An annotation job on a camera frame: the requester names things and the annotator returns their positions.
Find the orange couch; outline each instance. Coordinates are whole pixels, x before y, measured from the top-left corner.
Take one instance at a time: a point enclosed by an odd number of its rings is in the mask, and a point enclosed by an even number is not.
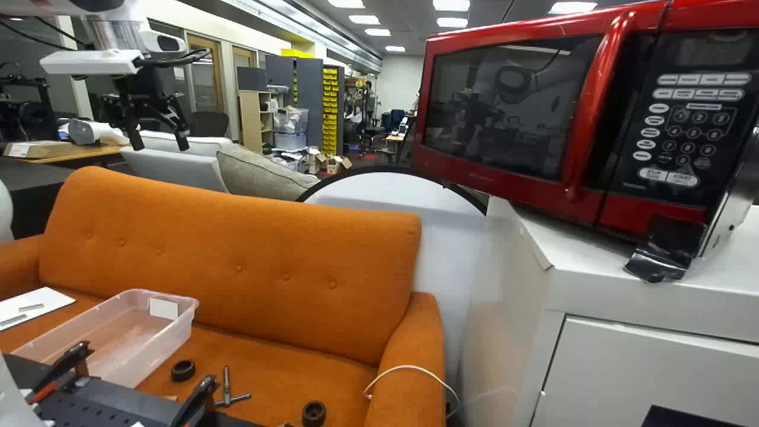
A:
[[[191,336],[137,389],[188,398],[207,372],[230,364],[231,392],[252,400],[228,413],[261,425],[300,420],[326,406],[329,427],[440,427],[443,331],[434,296],[412,292],[419,220],[231,196],[76,171],[41,238],[0,247],[0,296],[50,284],[76,303],[0,331],[11,350],[124,290],[198,299]],[[173,383],[173,362],[197,378]]]

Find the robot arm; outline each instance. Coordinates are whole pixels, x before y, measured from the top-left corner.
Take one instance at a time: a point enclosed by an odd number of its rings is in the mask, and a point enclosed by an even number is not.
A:
[[[189,55],[185,39],[148,29],[137,0],[1,0],[0,16],[80,16],[94,49],[51,51],[41,58],[48,74],[114,76],[119,102],[107,114],[134,150],[143,150],[139,118],[167,124],[179,150],[188,150],[188,120],[175,95],[159,88],[159,66],[179,66],[201,58]]]

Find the ceiling light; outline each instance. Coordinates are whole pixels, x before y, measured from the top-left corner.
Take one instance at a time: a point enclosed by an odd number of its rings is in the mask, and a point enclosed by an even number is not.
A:
[[[362,0],[329,0],[339,10],[362,10]]]
[[[432,6],[437,11],[466,11],[470,10],[470,0],[432,0]]]
[[[443,29],[465,29],[465,26],[470,26],[470,18],[440,16],[440,18],[437,18],[437,24],[443,26]]]
[[[548,15],[587,15],[597,3],[554,3]]]
[[[374,15],[351,15],[348,18],[360,26],[380,26],[380,18]]]
[[[388,38],[388,29],[364,29],[364,32],[371,38]]]

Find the microwave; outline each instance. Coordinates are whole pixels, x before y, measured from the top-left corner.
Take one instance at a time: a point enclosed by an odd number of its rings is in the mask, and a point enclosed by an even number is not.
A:
[[[412,168],[632,238],[628,271],[668,279],[752,207],[756,118],[756,0],[635,3],[432,38]]]

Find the ceiling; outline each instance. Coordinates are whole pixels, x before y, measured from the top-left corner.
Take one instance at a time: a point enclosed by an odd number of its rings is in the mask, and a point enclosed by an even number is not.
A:
[[[405,55],[425,55],[425,39],[437,36],[437,16],[466,16],[470,26],[546,16],[554,0],[470,0],[466,11],[437,11],[432,0],[362,0],[364,10],[336,10],[326,0],[290,0],[294,6],[323,15],[326,20],[342,26],[355,39],[374,48],[381,56],[383,45],[403,45]],[[623,4],[632,0],[597,0],[600,6]],[[377,15],[380,24],[392,31],[392,38],[369,38],[348,18],[348,15]]]

